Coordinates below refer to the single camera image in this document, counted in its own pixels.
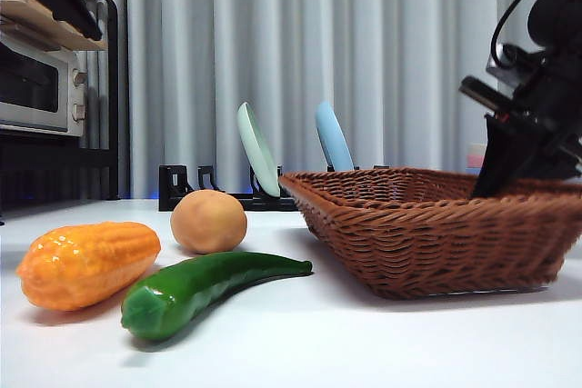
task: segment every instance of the toaster oven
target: toaster oven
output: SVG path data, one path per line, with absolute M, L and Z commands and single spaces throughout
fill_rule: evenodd
M 0 43 L 0 130 L 82 136 L 86 73 L 75 52 L 2 30 Z

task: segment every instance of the green chili pepper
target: green chili pepper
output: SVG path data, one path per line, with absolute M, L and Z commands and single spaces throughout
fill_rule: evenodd
M 163 340 L 223 295 L 262 279 L 311 274 L 309 261 L 274 254 L 222 252 L 188 259 L 135 283 L 121 306 L 133 335 Z

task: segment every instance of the plate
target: plate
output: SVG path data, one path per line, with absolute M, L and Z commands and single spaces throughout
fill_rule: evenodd
M 337 172 L 354 170 L 344 133 L 329 102 L 322 102 L 317 107 L 316 127 L 327 165 L 333 166 Z
M 273 197 L 280 197 L 281 188 L 279 187 L 276 165 L 250 104 L 244 102 L 240 105 L 236 120 L 238 121 L 240 139 L 243 142 L 248 162 L 255 172 L 256 180 L 265 193 Z

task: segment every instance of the brown woven basket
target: brown woven basket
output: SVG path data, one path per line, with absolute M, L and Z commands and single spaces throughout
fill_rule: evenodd
M 582 185 L 521 180 L 467 200 L 476 177 L 413 168 L 287 173 L 309 230 L 378 295 L 552 282 L 582 233 Z

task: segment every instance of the white tabletop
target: white tabletop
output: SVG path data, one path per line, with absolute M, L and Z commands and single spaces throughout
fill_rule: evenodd
M 120 324 L 123 292 L 76 313 L 32 306 L 15 268 L 40 234 L 65 224 L 139 221 L 187 258 L 156 201 L 95 202 L 7 214 L 2 235 L 3 388 L 582 386 L 582 246 L 534 293 L 395 302 L 356 282 L 299 213 L 247 213 L 241 249 L 309 259 L 315 273 L 238 293 L 165 343 Z

